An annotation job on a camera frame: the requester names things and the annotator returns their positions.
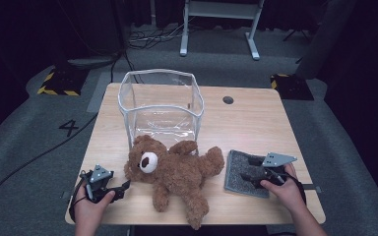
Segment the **person's right hand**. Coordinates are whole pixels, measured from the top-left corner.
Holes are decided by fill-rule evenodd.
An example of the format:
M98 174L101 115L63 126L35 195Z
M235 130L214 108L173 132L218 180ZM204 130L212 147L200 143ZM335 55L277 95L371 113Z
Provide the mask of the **person's right hand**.
M291 214L299 213L306 208L299 188L291 178L288 178L281 186L275 185L267 180L262 180L260 184L273 193Z

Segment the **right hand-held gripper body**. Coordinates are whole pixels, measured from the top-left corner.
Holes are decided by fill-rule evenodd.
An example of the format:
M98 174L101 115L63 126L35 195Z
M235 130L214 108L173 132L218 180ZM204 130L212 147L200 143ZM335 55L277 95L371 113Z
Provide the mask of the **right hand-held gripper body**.
M275 152L269 152L263 157L263 165L258 166L260 175L255 178L260 178L261 181L268 180L278 186L283 185L287 176L287 173L284 171L284 166L293 163L297 158L295 156Z

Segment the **person's left hand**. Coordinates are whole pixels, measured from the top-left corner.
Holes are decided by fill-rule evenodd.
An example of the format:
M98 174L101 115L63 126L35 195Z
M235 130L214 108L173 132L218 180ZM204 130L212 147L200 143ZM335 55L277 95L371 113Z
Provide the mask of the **person's left hand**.
M82 185L78 190L77 201L75 203L76 225L100 226L104 211L114 196L115 193L111 191L99 203L95 204L87 199L85 186Z

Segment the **brown teddy bear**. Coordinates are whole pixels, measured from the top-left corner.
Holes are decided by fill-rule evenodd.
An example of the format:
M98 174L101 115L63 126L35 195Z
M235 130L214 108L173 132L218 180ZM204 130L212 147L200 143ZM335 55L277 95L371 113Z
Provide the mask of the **brown teddy bear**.
M172 147L149 135L138 136L129 151L124 166L125 177L134 182L153 185L153 206L165 212L169 195L180 197L186 205L186 219L198 230L209 212L209 204L202 194L207 178L217 176L224 168L219 147L211 147L199 156L195 141L181 141Z

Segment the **grey towel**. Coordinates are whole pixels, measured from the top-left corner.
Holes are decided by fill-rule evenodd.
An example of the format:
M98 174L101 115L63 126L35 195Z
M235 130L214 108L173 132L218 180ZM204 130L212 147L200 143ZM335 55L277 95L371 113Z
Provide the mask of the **grey towel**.
M250 156L258 157L260 155L253 155L234 149L229 152L226 160L224 188L236 194L267 199L270 196L268 190L264 187L263 189L255 189L251 183L243 181L240 176L241 173L252 177L260 175L259 167L248 163Z

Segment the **dark grey column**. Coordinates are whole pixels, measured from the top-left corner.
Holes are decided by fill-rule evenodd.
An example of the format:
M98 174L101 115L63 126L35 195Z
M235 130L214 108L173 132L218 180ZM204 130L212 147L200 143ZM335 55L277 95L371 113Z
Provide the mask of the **dark grey column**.
M312 80L317 77L346 25L356 2L357 0L328 0L321 26L294 73L299 79Z

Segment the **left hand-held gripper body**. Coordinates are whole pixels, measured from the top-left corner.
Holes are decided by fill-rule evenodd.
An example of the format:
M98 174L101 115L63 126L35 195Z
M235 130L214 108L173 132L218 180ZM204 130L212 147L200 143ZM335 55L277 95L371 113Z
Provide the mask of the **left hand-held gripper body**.
M108 188L107 184L110 179L113 178L113 171L106 170L99 164L97 164L93 170L89 172L82 172L80 177L85 181L85 192L87 198L97 204L99 203L106 194L113 191L118 193L117 188Z

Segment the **white metal desk frame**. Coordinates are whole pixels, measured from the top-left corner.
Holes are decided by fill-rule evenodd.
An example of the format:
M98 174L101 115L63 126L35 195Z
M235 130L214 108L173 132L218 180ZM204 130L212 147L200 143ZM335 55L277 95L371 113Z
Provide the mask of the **white metal desk frame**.
M183 33L181 36L179 54L184 57L188 54L189 18L209 17L237 20L251 20L250 31L245 38L254 60L260 59L260 54L254 41L255 32L261 17L265 0L258 0L256 4L202 2L199 0L185 0L183 10Z

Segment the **grey flat stand base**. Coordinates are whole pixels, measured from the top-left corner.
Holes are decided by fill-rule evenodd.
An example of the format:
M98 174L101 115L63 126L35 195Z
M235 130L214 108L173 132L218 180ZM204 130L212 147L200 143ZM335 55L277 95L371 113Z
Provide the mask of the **grey flat stand base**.
M92 56L88 58L69 59L68 63L78 70L92 70L112 65L120 56Z

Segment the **black yellow striped base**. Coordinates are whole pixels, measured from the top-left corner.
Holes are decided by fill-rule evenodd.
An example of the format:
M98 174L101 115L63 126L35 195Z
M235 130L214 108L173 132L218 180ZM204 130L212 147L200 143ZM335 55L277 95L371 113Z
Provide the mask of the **black yellow striped base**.
M270 76L271 88L275 89L281 99L313 100L312 92L305 80L296 75L273 74Z
M59 70L56 67L52 67L37 93L79 96L82 93L88 74L89 70Z

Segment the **clear plastic storage box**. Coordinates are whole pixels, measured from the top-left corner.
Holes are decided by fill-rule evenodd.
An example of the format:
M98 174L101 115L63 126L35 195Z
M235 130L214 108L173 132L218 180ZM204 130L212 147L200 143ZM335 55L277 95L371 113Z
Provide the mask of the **clear plastic storage box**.
M198 139L204 99L194 75L167 69L131 71L117 98L129 144L143 135L167 147Z

